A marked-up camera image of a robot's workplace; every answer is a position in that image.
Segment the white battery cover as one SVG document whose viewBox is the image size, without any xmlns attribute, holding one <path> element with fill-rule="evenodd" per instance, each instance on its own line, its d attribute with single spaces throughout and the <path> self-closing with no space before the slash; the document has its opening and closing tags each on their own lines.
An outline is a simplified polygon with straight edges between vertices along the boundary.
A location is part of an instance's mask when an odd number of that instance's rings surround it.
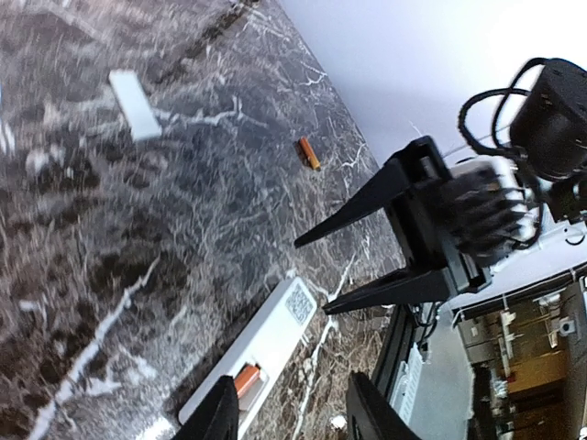
<svg viewBox="0 0 587 440">
<path fill-rule="evenodd" d="M 162 128 L 134 71 L 113 70 L 108 75 L 116 100 L 134 141 L 159 138 Z"/>
</svg>

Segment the white remote control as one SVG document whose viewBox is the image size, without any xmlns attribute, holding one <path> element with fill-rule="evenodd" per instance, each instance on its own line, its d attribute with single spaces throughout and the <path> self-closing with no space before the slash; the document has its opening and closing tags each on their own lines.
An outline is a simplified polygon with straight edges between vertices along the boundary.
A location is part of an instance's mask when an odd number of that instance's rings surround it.
<svg viewBox="0 0 587 440">
<path fill-rule="evenodd" d="M 234 379 L 244 365 L 253 364 L 260 367 L 260 378 L 238 399 L 238 439 L 243 438 L 316 310 L 316 300 L 301 278 L 281 281 L 179 411 L 180 425 L 221 376 Z"/>
</svg>

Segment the orange battery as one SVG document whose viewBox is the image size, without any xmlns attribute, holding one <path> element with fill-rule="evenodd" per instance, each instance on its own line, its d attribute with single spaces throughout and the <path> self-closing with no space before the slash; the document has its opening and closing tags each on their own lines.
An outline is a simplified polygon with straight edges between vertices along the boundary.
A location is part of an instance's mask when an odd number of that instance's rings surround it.
<svg viewBox="0 0 587 440">
<path fill-rule="evenodd" d="M 234 378 L 238 398 L 241 399 L 260 378 L 260 367 L 246 364 Z"/>
<path fill-rule="evenodd" d="M 306 137 L 300 137 L 297 144 L 303 152 L 308 166 L 314 171 L 320 171 L 320 161 L 318 160 L 317 155 L 314 152 L 312 146 L 310 145 L 308 139 Z"/>
</svg>

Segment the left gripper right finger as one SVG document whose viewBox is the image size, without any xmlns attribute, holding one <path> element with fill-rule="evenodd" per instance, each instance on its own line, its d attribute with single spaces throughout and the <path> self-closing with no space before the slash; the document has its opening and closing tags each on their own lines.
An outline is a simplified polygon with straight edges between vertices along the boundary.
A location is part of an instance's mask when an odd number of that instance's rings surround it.
<svg viewBox="0 0 587 440">
<path fill-rule="evenodd" d="M 348 439 L 420 440 L 364 373 L 350 374 L 346 403 Z"/>
</svg>

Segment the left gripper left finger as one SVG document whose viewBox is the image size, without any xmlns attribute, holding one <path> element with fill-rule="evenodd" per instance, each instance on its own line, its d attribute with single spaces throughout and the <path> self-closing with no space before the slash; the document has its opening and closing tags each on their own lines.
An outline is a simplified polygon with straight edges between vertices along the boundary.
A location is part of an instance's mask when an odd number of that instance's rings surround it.
<svg viewBox="0 0 587 440">
<path fill-rule="evenodd" d="M 172 440 L 237 440 L 238 394 L 231 376 L 221 376 Z"/>
</svg>

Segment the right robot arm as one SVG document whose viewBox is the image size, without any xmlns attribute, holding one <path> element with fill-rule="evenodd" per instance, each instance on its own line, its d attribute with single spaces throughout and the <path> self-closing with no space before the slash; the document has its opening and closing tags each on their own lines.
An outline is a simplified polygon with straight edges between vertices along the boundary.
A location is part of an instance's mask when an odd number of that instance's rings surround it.
<svg viewBox="0 0 587 440">
<path fill-rule="evenodd" d="M 458 115 L 473 156 L 455 165 L 423 136 L 395 152 L 333 215 L 294 244 L 301 248 L 384 211 L 406 265 L 324 308 L 342 314 L 374 306 L 445 303 L 485 289 L 491 269 L 533 247 L 543 217 L 577 224 L 586 218 L 586 72 L 559 58 L 533 58 L 530 89 L 516 82 L 475 94 Z M 524 101 L 509 139 L 484 145 L 466 124 L 471 108 L 492 97 Z"/>
</svg>

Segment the black front rail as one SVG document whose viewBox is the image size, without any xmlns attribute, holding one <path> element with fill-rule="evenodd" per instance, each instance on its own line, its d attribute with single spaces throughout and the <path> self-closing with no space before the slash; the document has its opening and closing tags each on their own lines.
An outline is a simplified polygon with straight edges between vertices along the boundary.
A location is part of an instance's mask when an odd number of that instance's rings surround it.
<svg viewBox="0 0 587 440">
<path fill-rule="evenodd" d="M 428 351 L 428 339 L 437 328 L 440 302 L 386 306 L 388 323 L 371 381 L 397 412 L 405 390 L 418 382 Z"/>
</svg>

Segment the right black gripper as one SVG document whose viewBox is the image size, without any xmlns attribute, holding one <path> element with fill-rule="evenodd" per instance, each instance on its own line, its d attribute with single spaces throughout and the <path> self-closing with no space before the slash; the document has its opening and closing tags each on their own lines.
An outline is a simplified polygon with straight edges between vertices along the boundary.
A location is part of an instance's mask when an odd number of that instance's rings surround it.
<svg viewBox="0 0 587 440">
<path fill-rule="evenodd" d="M 385 207 L 406 267 L 324 305 L 327 315 L 379 305 L 443 303 L 491 284 L 489 270 L 460 252 L 442 224 L 438 190 L 449 179 L 434 140 L 418 138 L 394 153 L 338 211 L 293 242 L 301 248 Z"/>
</svg>

